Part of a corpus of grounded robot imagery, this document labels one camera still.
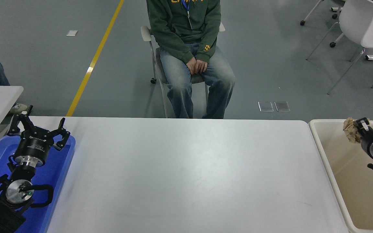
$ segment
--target gray floor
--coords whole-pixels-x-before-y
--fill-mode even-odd
[[[221,0],[227,31],[219,35],[218,45],[237,78],[225,118],[373,120],[373,62],[361,59],[326,94],[357,49],[346,38],[329,47],[340,34],[338,27],[305,60],[336,22],[331,1],[324,1],[300,26],[315,3]],[[19,101],[34,105],[34,115],[66,114],[118,4],[0,0],[0,62],[11,84],[24,86]],[[145,0],[126,0],[74,116],[164,117],[160,87],[149,83],[152,65],[142,25],[148,25]],[[79,32],[66,37],[68,30]],[[194,85],[193,92],[194,116],[200,118],[205,112],[203,85]],[[288,101],[291,112],[260,112],[258,101]]]

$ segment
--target blue lanyard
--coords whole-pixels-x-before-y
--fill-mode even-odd
[[[191,3],[191,0],[188,1],[188,6],[186,5],[187,3],[185,2],[185,0],[181,0],[182,1],[182,5],[184,5],[186,11],[189,11],[189,4]]]
[[[188,22],[189,22],[189,25],[191,26],[191,30],[192,30],[191,20],[189,19],[189,5],[191,4],[191,1],[192,1],[192,0],[189,0],[189,1],[188,1],[188,6],[187,6],[187,5],[186,5],[187,3],[185,2],[185,0],[181,0],[182,5],[184,5],[184,7],[185,7],[185,9],[186,9],[186,11],[187,11],[187,13],[188,13]]]

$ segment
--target crumpled paper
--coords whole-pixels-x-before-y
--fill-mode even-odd
[[[355,119],[348,118],[343,122],[343,131],[351,143],[361,143],[362,136],[354,126]]]

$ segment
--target shoe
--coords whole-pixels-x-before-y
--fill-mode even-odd
[[[16,104],[10,110],[9,113],[11,114],[21,114],[23,111],[27,110],[28,106],[23,104]]]

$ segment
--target hoodie sleeve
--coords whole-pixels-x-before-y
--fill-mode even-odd
[[[211,0],[208,3],[204,20],[205,29],[201,43],[198,47],[197,60],[208,62],[215,53],[217,36],[221,24],[220,0]]]
[[[159,46],[185,64],[188,63],[194,56],[181,38],[170,31],[166,21],[167,13],[163,1],[146,0],[146,5],[148,7],[151,30]]]

